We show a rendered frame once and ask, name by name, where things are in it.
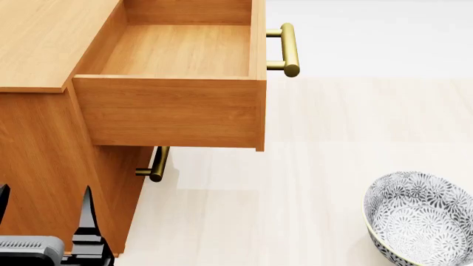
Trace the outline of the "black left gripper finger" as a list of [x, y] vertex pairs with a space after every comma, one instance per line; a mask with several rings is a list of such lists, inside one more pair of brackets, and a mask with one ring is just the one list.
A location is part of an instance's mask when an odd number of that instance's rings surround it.
[[101, 232], [98, 227], [91, 188], [86, 187], [81, 207], [78, 229], [75, 231], [73, 242], [99, 242]]
[[7, 209], [7, 204], [10, 196], [10, 187], [8, 184], [0, 185], [0, 224], [3, 220], [4, 213]]

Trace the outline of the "wooden cabinet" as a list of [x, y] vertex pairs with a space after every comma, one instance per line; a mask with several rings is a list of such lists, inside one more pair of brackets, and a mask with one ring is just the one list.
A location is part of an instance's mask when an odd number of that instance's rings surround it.
[[96, 146], [72, 79], [97, 75], [124, 31], [123, 0], [0, 0], [0, 235], [57, 236], [72, 249], [92, 190], [114, 255], [126, 239], [152, 148]]

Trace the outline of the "open wooden drawer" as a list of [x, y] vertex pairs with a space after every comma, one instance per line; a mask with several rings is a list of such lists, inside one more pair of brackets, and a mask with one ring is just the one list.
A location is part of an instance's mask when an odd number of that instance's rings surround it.
[[98, 146], [265, 147], [265, 0], [118, 0], [72, 83]]

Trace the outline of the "black white floral bowl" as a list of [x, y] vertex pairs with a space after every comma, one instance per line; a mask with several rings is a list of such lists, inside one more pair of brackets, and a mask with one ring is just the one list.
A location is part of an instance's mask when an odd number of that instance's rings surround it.
[[372, 243], [394, 266], [473, 266], [473, 196], [433, 174], [394, 172], [366, 190]]

